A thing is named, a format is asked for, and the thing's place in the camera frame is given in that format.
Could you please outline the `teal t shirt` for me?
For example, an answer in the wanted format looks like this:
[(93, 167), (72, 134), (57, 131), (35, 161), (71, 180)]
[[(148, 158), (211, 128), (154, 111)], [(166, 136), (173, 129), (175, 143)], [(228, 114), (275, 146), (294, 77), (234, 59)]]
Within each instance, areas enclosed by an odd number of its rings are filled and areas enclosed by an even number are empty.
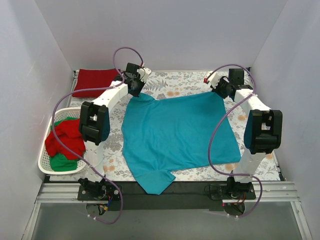
[(156, 100), (140, 94), (129, 101), (123, 124), (123, 156), (134, 179), (152, 195), (174, 180), (174, 171), (237, 163), (240, 149), (223, 99), (205, 92)]

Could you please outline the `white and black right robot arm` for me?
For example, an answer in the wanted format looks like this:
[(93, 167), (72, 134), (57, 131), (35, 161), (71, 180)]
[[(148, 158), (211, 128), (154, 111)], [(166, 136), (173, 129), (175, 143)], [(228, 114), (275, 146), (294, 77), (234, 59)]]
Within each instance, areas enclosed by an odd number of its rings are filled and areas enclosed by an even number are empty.
[(283, 114), (266, 106), (256, 95), (254, 83), (246, 84), (245, 68), (230, 68), (227, 76), (208, 71), (204, 82), (210, 84), (212, 92), (221, 98), (231, 98), (247, 114), (243, 135), (245, 150), (238, 166), (227, 174), (227, 180), (210, 185), (209, 192), (214, 200), (255, 199), (253, 176), (261, 161), (281, 145)]

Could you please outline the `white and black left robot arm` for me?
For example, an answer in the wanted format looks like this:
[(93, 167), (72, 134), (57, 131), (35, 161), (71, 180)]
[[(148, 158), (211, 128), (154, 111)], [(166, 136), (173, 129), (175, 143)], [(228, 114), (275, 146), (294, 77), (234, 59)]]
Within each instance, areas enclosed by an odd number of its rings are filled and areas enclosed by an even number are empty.
[(89, 171), (79, 183), (85, 192), (95, 200), (104, 199), (107, 187), (103, 179), (103, 143), (107, 140), (110, 130), (110, 112), (126, 95), (139, 96), (151, 70), (140, 65), (128, 63), (124, 72), (118, 75), (98, 98), (91, 102), (85, 101), (80, 108), (79, 132), (86, 147), (85, 160)]

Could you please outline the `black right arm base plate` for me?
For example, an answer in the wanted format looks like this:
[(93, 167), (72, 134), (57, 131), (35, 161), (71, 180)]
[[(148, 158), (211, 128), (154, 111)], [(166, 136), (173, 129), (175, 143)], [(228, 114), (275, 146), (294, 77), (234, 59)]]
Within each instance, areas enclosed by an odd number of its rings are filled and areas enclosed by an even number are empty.
[(208, 195), (212, 200), (235, 200), (245, 197), (245, 200), (255, 200), (256, 193), (251, 182), (227, 183), (226, 181), (212, 182), (208, 185)]

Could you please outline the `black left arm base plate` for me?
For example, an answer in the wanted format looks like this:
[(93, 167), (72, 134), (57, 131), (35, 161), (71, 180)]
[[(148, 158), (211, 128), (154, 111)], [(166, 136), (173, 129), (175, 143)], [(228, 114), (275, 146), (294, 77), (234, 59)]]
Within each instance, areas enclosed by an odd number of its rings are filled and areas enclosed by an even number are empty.
[(87, 178), (80, 178), (77, 199), (79, 201), (120, 201), (120, 191), (109, 182), (102, 179), (90, 181)]

